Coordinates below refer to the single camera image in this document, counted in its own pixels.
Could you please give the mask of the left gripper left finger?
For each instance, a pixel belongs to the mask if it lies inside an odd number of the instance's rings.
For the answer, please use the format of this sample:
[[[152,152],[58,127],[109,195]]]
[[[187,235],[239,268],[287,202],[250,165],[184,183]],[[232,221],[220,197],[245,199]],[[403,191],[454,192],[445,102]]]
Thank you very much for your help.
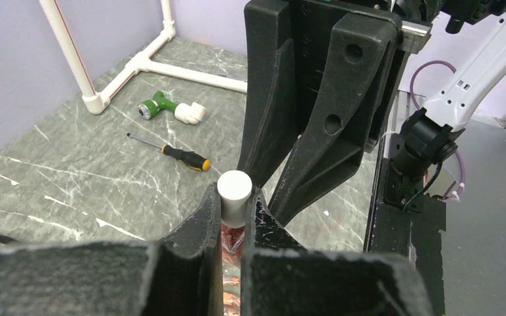
[[[214,184],[158,240],[14,244],[0,251],[0,315],[221,315]]]

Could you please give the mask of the glitter nail polish bottle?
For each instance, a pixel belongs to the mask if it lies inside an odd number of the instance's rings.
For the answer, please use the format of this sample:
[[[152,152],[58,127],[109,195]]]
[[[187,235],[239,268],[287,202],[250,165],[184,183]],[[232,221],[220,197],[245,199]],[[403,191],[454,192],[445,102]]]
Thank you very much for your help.
[[[216,187],[221,198],[222,256],[228,263],[240,268],[252,180],[243,171],[231,170],[219,177]]]

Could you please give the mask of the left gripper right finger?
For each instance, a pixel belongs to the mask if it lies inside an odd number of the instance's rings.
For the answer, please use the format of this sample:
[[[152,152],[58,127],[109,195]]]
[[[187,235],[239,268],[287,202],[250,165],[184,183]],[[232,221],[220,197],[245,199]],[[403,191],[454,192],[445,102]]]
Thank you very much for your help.
[[[308,250],[254,188],[240,272],[243,315],[432,315],[419,272],[402,255]]]

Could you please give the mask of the green valve pvc fitting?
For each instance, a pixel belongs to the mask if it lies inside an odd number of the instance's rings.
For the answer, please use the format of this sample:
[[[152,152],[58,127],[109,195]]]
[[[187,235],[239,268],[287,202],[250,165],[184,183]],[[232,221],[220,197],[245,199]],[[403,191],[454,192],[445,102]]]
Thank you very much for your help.
[[[175,103],[166,98],[165,94],[159,90],[155,92],[151,99],[144,100],[137,106],[139,116],[145,120],[151,120],[158,116],[162,111],[170,111],[175,118],[185,124],[199,124],[206,115],[206,108],[193,102],[191,105],[186,103]]]

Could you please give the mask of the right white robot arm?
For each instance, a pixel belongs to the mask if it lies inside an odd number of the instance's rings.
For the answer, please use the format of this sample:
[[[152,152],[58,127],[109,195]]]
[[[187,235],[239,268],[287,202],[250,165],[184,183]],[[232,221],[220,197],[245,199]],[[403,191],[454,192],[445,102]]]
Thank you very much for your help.
[[[408,56],[432,20],[446,31],[486,17],[492,35],[454,78],[403,123],[383,198],[415,212],[430,165],[506,75],[506,1],[250,1],[244,8],[248,82],[238,170],[263,186],[283,172],[269,208],[282,224],[352,177],[383,134]]]

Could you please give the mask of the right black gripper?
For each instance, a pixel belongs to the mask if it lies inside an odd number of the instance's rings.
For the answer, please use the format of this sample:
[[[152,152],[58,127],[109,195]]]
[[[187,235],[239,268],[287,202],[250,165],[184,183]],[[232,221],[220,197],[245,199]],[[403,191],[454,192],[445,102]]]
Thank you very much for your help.
[[[406,5],[249,1],[246,110],[237,169],[262,188],[289,159],[269,203],[288,224],[356,174],[383,134],[409,54]]]

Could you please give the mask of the far black yellow screwdriver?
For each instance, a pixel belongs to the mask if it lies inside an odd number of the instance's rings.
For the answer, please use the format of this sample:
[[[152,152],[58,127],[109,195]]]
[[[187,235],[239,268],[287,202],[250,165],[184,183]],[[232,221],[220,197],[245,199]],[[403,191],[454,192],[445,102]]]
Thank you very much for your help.
[[[197,171],[207,171],[211,166],[209,159],[196,153],[195,151],[185,151],[182,149],[174,148],[167,144],[165,145],[155,144],[151,141],[145,140],[144,138],[135,136],[132,133],[127,133],[126,136],[130,139],[142,142],[143,144],[147,144],[154,148],[159,149],[162,152],[162,154],[172,157],[173,159],[176,159],[177,161],[186,165],[188,168]]]

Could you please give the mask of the white pvc pipe frame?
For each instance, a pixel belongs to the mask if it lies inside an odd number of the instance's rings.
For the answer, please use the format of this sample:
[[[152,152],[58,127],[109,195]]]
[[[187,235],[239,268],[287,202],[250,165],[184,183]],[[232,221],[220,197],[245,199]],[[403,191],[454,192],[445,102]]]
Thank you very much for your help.
[[[145,72],[244,93],[243,79],[154,60],[180,36],[245,52],[245,1],[40,1],[85,109],[99,115]]]

